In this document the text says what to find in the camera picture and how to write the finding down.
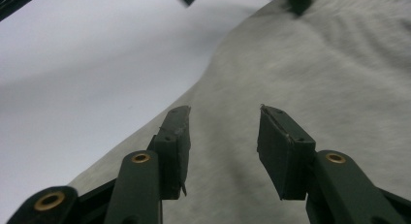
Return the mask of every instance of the gray cloth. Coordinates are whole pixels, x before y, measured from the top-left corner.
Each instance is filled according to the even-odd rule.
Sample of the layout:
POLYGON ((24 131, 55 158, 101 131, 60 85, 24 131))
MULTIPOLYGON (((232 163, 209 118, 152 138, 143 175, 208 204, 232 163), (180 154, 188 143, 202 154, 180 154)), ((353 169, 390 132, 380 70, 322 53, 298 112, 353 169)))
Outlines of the gray cloth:
MULTIPOLYGON (((411 0, 315 0, 301 18, 274 0, 234 29, 189 105, 188 196, 164 202, 165 223, 308 223, 280 201, 256 151, 259 107, 287 112, 317 150, 350 155, 375 185, 411 199, 411 0)), ((83 194, 145 149, 167 111, 70 185, 83 194)))

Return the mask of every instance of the screw hole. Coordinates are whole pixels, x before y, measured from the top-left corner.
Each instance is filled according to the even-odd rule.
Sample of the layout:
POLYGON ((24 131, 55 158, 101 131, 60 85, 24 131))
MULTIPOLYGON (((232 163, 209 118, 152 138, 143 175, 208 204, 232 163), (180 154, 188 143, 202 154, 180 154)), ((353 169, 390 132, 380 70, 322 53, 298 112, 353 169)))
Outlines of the screw hole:
POLYGON ((336 153, 328 153, 326 158, 333 163, 345 163, 345 158, 336 153))
POLYGON ((55 208, 64 201, 64 198, 64 193, 61 191, 48 193, 34 204, 34 209, 37 211, 46 211, 55 208))
POLYGON ((148 154, 137 154, 134 155, 131 159, 131 161, 133 161, 133 163, 143 163, 150 160, 150 156, 148 154))

